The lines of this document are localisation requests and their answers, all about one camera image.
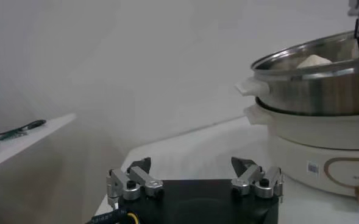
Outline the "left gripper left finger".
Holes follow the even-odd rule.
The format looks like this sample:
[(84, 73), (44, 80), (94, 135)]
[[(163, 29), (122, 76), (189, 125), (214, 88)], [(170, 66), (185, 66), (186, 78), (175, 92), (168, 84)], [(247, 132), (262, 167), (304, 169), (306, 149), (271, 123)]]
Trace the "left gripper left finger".
[(134, 161), (125, 170), (110, 169), (106, 177), (107, 203), (112, 208), (124, 201), (137, 201), (142, 196), (159, 199), (164, 194), (164, 184), (150, 176), (151, 158)]

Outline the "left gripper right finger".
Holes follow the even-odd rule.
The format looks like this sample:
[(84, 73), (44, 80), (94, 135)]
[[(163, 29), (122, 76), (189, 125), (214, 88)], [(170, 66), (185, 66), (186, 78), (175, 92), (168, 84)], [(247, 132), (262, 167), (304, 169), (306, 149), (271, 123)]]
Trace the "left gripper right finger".
[(258, 198), (281, 197), (283, 195), (283, 173), (272, 166), (264, 170), (251, 159), (231, 157), (232, 167), (237, 175), (231, 180), (232, 190), (240, 196), (254, 193)]

